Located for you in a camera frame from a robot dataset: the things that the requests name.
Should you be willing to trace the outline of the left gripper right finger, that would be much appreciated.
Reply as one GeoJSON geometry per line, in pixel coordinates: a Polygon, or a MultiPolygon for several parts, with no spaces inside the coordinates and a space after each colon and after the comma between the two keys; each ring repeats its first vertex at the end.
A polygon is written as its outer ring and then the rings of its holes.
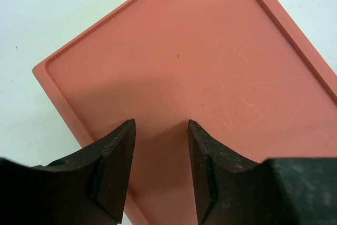
{"type": "Polygon", "coordinates": [[[254,162],[189,120],[199,224],[336,224],[336,158],[254,162]]]}

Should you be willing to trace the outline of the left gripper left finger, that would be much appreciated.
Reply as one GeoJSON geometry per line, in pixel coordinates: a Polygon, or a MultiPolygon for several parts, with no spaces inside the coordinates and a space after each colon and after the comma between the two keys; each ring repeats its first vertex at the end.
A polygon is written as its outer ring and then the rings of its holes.
{"type": "Polygon", "coordinates": [[[120,224],[135,137],[130,119],[46,166],[1,158],[1,224],[120,224]]]}

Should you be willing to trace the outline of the orange drawer box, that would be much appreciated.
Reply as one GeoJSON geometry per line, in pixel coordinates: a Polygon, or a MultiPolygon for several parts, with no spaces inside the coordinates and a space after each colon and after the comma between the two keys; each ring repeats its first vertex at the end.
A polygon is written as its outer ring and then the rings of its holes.
{"type": "Polygon", "coordinates": [[[196,224],[187,125],[256,162],[336,156],[336,75],[277,0],[128,0],[33,73],[81,146],[128,119],[132,224],[196,224]]]}

